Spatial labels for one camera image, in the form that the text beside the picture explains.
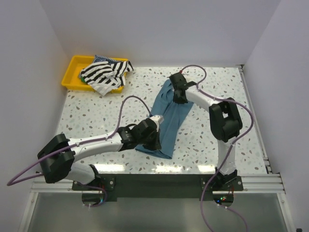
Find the blue ribbed tank top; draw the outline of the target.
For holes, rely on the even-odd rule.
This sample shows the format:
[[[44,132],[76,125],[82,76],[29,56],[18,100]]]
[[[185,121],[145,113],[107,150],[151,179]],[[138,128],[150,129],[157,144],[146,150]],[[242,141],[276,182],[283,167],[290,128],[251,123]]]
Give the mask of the blue ribbed tank top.
[[[139,145],[135,150],[157,158],[172,159],[178,129],[193,107],[192,102],[185,104],[174,103],[173,95],[172,83],[167,80],[157,94],[151,109],[151,115],[161,115],[164,119],[160,124],[159,141],[161,149],[151,151]]]

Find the black white striped tank top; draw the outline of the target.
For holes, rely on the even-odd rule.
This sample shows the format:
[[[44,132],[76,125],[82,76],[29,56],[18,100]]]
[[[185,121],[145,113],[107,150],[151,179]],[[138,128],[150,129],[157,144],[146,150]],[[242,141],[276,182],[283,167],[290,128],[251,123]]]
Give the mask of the black white striped tank top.
[[[102,96],[126,84],[125,73],[134,71],[130,61],[109,63],[96,62],[80,71],[80,77],[86,84]]]

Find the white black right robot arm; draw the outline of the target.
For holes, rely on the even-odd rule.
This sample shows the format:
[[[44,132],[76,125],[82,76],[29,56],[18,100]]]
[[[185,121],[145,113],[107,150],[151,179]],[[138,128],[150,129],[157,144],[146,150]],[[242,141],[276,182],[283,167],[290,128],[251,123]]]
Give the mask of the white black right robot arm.
[[[173,101],[175,103],[193,102],[209,113],[210,129],[218,144],[216,175],[210,181],[210,187],[227,189],[238,174],[235,162],[236,149],[232,142],[239,136],[243,126],[234,99],[222,101],[206,96],[197,89],[195,82],[187,82],[179,72],[171,75],[169,79],[174,89]]]

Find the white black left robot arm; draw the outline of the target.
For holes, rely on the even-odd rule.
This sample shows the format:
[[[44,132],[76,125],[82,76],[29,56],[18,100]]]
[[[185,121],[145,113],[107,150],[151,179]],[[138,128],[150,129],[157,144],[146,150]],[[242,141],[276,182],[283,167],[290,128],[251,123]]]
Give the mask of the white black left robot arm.
[[[68,139],[64,134],[56,135],[37,155],[46,183],[67,179],[96,189],[100,184],[97,169],[78,161],[97,154],[131,150],[138,145],[160,150],[162,122],[163,117],[155,115],[133,127],[120,127],[115,132],[95,137]]]

